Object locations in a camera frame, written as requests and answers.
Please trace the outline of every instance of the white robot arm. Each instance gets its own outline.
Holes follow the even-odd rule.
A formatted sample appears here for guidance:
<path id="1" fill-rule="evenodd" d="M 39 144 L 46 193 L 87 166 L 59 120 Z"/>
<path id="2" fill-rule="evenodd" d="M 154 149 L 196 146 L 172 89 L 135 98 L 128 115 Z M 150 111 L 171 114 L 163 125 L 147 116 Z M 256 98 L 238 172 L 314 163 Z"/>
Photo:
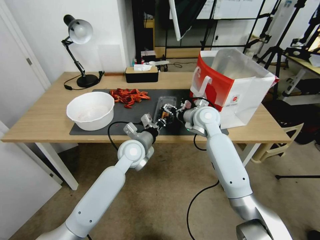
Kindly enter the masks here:
<path id="1" fill-rule="evenodd" d="M 196 101 L 197 106 L 187 109 L 190 104 L 168 112 L 185 123 L 185 127 L 207 138 L 207 152 L 215 168 L 218 179 L 226 192 L 233 210 L 247 222 L 237 226 L 240 240 L 292 240 L 289 231 L 272 210 L 260 204 L 250 187 L 249 176 L 230 138 L 221 133 L 220 114 L 208 102 Z"/>
<path id="2" fill-rule="evenodd" d="M 230 205 L 246 220 L 236 228 L 238 239 L 292 240 L 280 217 L 254 198 L 248 174 L 231 140 L 221 133 L 219 112 L 208 107 L 205 101 L 196 103 L 192 109 L 187 109 L 190 102 L 185 102 L 179 110 L 171 105 L 165 105 L 162 110 L 184 122 L 189 131 L 207 138 L 207 152 Z M 141 133 L 137 133 L 132 123 L 125 126 L 124 131 L 132 139 L 119 147 L 117 164 L 102 172 L 60 227 L 42 234 L 37 240 L 78 240 L 89 234 L 123 187 L 127 170 L 139 171 L 152 156 L 152 144 L 166 124 L 165 119 L 152 123 L 149 114 L 141 120 L 145 127 Z"/>

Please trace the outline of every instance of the beige carpet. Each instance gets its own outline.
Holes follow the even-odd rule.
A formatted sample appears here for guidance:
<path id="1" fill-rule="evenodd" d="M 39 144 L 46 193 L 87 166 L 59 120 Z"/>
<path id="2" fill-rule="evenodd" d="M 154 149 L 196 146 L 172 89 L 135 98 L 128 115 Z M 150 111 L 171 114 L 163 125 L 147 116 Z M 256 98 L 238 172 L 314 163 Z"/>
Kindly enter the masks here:
<path id="1" fill-rule="evenodd" d="M 12 240 L 34 240 L 63 223 L 99 174 L 115 164 L 116 151 L 111 144 L 80 144 L 62 158 L 78 180 L 78 190 L 64 185 Z M 293 239 L 306 239 L 306 230 L 320 229 L 319 180 L 276 180 L 274 175 L 319 174 L 319 164 L 320 152 L 313 143 L 294 143 L 284 157 L 246 167 L 255 196 L 280 215 Z M 93 240 L 190 239 L 189 202 L 216 181 L 206 152 L 192 144 L 155 144 L 152 159 L 140 172 L 127 173 L 125 186 L 90 235 Z M 195 200 L 189 221 L 197 240 L 236 239 L 235 227 L 242 222 L 220 185 Z"/>

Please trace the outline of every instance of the plastic bowl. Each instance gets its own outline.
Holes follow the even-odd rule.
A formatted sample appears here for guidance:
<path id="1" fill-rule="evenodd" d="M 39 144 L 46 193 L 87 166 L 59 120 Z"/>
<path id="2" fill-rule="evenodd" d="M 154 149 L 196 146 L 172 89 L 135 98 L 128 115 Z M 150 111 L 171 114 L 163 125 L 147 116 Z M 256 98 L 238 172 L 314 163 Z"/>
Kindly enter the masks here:
<path id="1" fill-rule="evenodd" d="M 94 131 L 107 126 L 113 119 L 113 97 L 105 92 L 90 92 L 73 99 L 67 106 L 67 116 L 79 128 Z"/>

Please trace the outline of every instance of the desk lamp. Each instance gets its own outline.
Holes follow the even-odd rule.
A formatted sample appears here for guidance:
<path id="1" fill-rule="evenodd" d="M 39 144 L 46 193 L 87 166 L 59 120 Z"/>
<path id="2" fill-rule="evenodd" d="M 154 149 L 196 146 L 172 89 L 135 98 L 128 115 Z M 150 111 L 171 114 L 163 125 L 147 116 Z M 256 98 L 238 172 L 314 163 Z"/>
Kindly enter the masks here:
<path id="1" fill-rule="evenodd" d="M 71 15 L 65 15 L 63 18 L 64 23 L 68 26 L 69 36 L 62 40 L 62 44 L 67 49 L 74 64 L 77 66 L 81 72 L 81 77 L 77 79 L 77 85 L 79 87 L 88 88 L 99 83 L 100 79 L 95 75 L 86 75 L 83 66 L 77 61 L 72 55 L 69 45 L 72 43 L 85 44 L 87 43 L 93 33 L 93 29 L 90 23 L 81 19 L 75 19 Z"/>

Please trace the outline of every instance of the chair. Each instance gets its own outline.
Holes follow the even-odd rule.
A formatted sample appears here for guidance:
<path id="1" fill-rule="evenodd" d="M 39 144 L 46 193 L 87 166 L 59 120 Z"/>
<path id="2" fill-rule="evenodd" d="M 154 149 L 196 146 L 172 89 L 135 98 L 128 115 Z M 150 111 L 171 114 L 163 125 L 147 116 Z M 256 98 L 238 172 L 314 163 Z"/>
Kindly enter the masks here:
<path id="1" fill-rule="evenodd" d="M 282 128 L 291 139 L 290 143 L 264 143 L 261 144 L 255 154 L 252 156 L 251 161 L 254 163 L 262 163 L 266 158 L 270 156 L 274 156 L 279 154 L 281 157 L 285 155 L 286 149 L 291 145 L 297 135 L 300 133 L 302 129 L 303 123 L 292 126 L 292 127 L 285 127 Z"/>

